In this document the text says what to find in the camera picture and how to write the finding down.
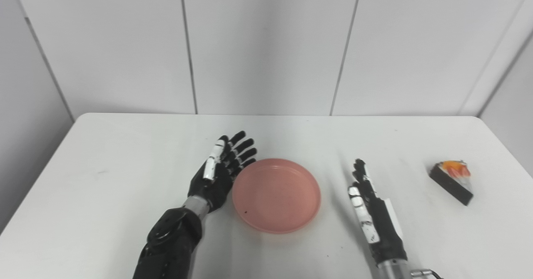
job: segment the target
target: robotic hand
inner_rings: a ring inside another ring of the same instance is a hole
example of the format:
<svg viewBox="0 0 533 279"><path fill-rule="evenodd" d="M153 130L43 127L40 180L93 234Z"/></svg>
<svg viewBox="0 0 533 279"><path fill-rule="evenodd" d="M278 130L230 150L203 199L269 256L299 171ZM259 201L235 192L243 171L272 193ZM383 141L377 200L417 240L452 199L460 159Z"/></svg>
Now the robotic hand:
<svg viewBox="0 0 533 279"><path fill-rule="evenodd" d="M202 219L225 203L237 175L255 162L253 139L238 145L245 136L240 131L217 140L192 178L183 206L168 209L150 230L133 279L187 278L192 252L202 238Z"/></svg>
<svg viewBox="0 0 533 279"><path fill-rule="evenodd" d="M356 179L348 188L360 226L370 246L382 279L412 279L433 275L430 269L409 270L407 254L403 248L402 232L389 199L376 194L365 168L365 162L356 159L352 174Z"/></svg>

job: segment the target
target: pink plate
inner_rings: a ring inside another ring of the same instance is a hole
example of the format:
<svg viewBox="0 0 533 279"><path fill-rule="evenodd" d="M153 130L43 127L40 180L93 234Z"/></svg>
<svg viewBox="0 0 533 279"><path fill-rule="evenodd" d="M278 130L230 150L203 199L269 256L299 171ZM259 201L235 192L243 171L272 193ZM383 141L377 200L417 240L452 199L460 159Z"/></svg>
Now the pink plate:
<svg viewBox="0 0 533 279"><path fill-rule="evenodd" d="M286 159L263 159L236 178L233 201L240 217L268 233L289 233L308 224L320 208L313 175Z"/></svg>

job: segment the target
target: white wall panel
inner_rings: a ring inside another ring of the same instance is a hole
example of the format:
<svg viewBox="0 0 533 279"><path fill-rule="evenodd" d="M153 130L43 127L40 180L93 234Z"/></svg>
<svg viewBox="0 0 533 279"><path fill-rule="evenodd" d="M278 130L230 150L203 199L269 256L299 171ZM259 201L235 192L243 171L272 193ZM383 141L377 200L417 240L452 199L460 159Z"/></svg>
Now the white wall panel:
<svg viewBox="0 0 533 279"><path fill-rule="evenodd" d="M355 0L185 0L200 114L327 115Z"/></svg>
<svg viewBox="0 0 533 279"><path fill-rule="evenodd" d="M181 0L21 0L75 117L194 112Z"/></svg>
<svg viewBox="0 0 533 279"><path fill-rule="evenodd" d="M522 1L359 0L334 114L457 114Z"/></svg>
<svg viewBox="0 0 533 279"><path fill-rule="evenodd" d="M523 0L512 23L508 26L459 114L478 114L480 107L485 105L501 76L504 76L516 53L533 30L533 0Z"/></svg>
<svg viewBox="0 0 533 279"><path fill-rule="evenodd" d="M0 233L71 125L17 0L0 0Z"/></svg>
<svg viewBox="0 0 533 279"><path fill-rule="evenodd" d="M533 39L531 36L522 54L482 113L481 119L526 171L533 174Z"/></svg>

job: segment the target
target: prosthetic hand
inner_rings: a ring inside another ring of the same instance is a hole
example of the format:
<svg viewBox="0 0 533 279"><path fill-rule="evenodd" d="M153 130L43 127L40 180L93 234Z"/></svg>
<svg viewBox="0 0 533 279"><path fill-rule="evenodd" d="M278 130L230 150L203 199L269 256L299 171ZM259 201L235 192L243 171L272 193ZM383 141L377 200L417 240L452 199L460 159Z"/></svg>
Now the prosthetic hand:
<svg viewBox="0 0 533 279"><path fill-rule="evenodd" d="M430 269L410 271L403 248L402 232L389 199L379 198L366 171L365 162L356 159L352 186L348 188L360 226L370 246L382 279L412 279L433 275Z"/></svg>
<svg viewBox="0 0 533 279"><path fill-rule="evenodd" d="M191 180L182 207L168 209L154 225L135 268L133 279L186 279L192 252L202 238L202 219L226 201L237 175L255 162L253 139L239 132L223 135Z"/></svg>

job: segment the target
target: tabletop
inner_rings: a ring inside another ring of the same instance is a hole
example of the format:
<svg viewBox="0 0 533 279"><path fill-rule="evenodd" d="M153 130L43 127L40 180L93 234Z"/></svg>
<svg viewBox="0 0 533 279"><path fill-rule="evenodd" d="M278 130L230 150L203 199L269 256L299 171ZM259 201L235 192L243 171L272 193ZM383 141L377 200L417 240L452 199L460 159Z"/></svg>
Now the tabletop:
<svg viewBox="0 0 533 279"><path fill-rule="evenodd" d="M258 159L307 168L321 207L303 229L275 235L245 224L230 195L206 217L193 279L377 279L346 193L355 158L391 199L412 268L531 276L533 179L477 118L85 114L0 235L0 278L131 278L150 228L185 201L217 138L240 130ZM428 177L448 159L468 163L468 207Z"/></svg>

